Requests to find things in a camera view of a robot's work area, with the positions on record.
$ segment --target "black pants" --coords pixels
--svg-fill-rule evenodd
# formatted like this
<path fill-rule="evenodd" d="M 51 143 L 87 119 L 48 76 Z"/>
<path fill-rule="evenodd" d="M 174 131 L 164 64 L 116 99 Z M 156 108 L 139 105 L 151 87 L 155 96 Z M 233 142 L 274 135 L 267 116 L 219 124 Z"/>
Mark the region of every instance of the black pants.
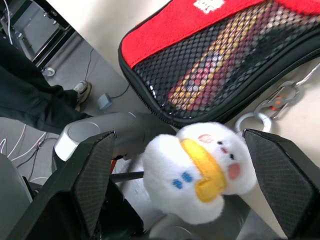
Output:
<path fill-rule="evenodd" d="M 36 66 L 0 36 L 0 117 L 60 134 L 64 127 L 90 117 L 75 110 L 77 93 L 50 86 Z"/>

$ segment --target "sneaker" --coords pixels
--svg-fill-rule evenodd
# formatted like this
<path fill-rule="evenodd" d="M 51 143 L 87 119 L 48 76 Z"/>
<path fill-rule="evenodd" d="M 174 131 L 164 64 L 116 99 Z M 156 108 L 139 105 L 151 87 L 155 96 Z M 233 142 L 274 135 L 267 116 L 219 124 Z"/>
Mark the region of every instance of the sneaker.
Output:
<path fill-rule="evenodd" d="M 80 111 L 80 104 L 87 100 L 90 95 L 91 88 L 91 83 L 87 81 L 81 81 L 74 87 L 73 90 L 77 93 L 75 110 Z"/>

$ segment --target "table surface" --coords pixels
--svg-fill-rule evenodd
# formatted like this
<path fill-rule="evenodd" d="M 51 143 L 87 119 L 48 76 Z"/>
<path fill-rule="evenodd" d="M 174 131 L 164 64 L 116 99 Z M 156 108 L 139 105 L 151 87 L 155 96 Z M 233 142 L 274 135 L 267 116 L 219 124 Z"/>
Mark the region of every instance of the table surface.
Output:
<path fill-rule="evenodd" d="M 118 63 L 118 47 L 123 36 L 135 25 L 152 15 L 169 0 L 47 0 L 66 21 L 122 75 Z M 320 59 L 298 68 L 287 75 L 285 80 L 300 80 L 318 63 Z M 320 73 L 304 85 L 303 99 L 274 121 L 272 133 L 292 140 L 300 149 L 320 167 Z M 251 112 L 265 100 L 276 86 L 271 87 L 259 99 L 256 99 L 245 111 Z M 235 120 L 227 123 L 232 127 Z M 247 126 L 262 129 L 260 123 L 247 121 Z M 272 213 L 259 186 L 242 196 L 247 204 L 281 237 L 285 237 L 278 221 Z"/>

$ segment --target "white plush toy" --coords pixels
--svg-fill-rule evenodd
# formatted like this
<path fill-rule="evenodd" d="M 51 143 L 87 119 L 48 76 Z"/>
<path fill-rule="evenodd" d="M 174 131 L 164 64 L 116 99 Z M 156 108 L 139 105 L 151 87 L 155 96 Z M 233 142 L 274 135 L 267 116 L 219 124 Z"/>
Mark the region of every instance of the white plush toy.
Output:
<path fill-rule="evenodd" d="M 222 195 L 247 193 L 257 181 L 244 141 L 216 122 L 157 136 L 142 160 L 152 203 L 190 224 L 215 220 L 224 207 Z"/>

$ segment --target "floor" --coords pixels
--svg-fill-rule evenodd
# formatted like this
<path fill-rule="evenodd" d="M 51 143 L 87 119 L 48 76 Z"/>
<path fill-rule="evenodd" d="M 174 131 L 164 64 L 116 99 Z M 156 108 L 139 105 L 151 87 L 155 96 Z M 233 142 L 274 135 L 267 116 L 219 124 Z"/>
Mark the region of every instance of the floor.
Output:
<path fill-rule="evenodd" d="M 22 32 L 28 41 L 32 44 L 29 49 L 30 56 L 36 52 L 46 41 L 50 34 L 56 29 L 53 21 L 43 16 L 43 12 L 33 3 L 27 12 L 23 15 L 16 28 Z M 71 39 L 60 49 L 48 66 L 56 70 L 53 77 L 46 77 L 50 85 L 61 85 L 64 89 L 72 89 L 79 81 L 85 79 L 90 52 L 92 47 L 83 40 L 78 34 L 74 34 Z M 105 62 L 95 51 L 92 52 L 91 63 L 88 70 L 87 80 L 92 83 L 92 93 L 86 102 L 83 112 L 96 116 L 104 114 L 97 105 L 98 98 L 103 93 L 108 93 L 111 97 L 121 94 L 128 86 L 127 81 L 118 75 L 113 68 Z M 113 112 L 142 112 L 148 113 L 149 110 L 139 100 L 131 88 L 121 97 L 116 98 L 105 113 Z M 6 152 L 9 153 L 18 141 L 24 125 L 18 121 L 6 118 L 0 118 L 0 141 L 7 138 Z M 39 139 L 43 133 L 26 127 L 25 134 L 10 159 L 16 158 L 25 153 Z M 55 134 L 50 134 L 50 138 L 57 138 Z M 45 178 L 51 175 L 51 156 L 55 140 L 50 140 L 38 152 L 34 165 L 34 172 L 31 179 L 35 183 L 44 184 Z M 27 154 L 14 161 L 16 165 L 24 162 L 31 155 Z M 30 176 L 34 160 L 22 165 L 19 172 Z M 142 170 L 142 165 L 138 161 L 120 160 L 117 163 L 115 171 L 117 173 Z M 137 212 L 142 216 L 146 223 L 145 228 L 152 226 L 163 214 L 154 209 L 149 201 L 148 195 L 143 187 L 142 180 L 130 181 L 120 186 Z M 265 235 L 276 238 L 277 235 L 262 221 L 262 219 L 253 211 L 250 212 L 238 239 L 248 239 L 248 235 Z"/>

